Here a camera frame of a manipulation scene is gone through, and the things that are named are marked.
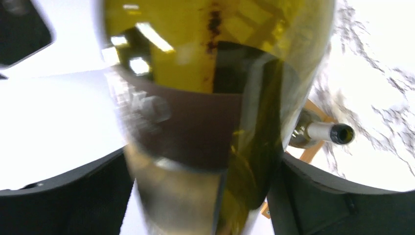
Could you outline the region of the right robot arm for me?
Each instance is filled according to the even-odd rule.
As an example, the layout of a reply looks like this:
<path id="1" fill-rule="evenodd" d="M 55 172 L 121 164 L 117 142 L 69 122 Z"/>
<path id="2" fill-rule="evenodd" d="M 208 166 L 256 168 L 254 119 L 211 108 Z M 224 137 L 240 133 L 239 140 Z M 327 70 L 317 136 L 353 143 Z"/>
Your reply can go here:
<path id="1" fill-rule="evenodd" d="M 1 69 L 0 188 L 20 189 L 125 144 L 101 56 L 98 0 L 36 0 L 54 42 Z"/>

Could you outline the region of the green wine bottle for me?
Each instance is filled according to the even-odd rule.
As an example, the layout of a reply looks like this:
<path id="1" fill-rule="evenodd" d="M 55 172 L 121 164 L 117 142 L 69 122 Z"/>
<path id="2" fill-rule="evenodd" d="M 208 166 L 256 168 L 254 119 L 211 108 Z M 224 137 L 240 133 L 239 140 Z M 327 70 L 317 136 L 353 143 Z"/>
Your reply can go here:
<path id="1" fill-rule="evenodd" d="M 303 148 L 312 141 L 345 145 L 353 141 L 354 129 L 344 123 L 322 122 L 314 112 L 302 109 L 289 146 Z"/>
<path id="2" fill-rule="evenodd" d="M 244 235 L 329 43 L 334 0 L 101 0 L 150 235 Z"/>

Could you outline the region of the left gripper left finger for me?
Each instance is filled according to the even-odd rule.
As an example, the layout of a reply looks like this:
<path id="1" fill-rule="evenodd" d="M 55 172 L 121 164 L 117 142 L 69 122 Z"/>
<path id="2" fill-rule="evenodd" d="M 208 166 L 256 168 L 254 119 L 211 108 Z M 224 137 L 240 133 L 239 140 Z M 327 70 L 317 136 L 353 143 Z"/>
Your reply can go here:
<path id="1" fill-rule="evenodd" d="M 117 235 L 133 187 L 117 150 L 55 177 L 0 192 L 3 235 Z"/>

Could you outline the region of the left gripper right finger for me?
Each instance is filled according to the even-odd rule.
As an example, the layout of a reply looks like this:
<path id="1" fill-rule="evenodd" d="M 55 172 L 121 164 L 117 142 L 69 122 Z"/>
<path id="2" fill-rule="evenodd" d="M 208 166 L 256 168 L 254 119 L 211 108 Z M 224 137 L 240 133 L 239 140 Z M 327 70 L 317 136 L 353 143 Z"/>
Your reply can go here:
<path id="1" fill-rule="evenodd" d="M 373 188 L 289 154 L 267 197 L 277 235 L 412 235 L 415 193 Z"/>

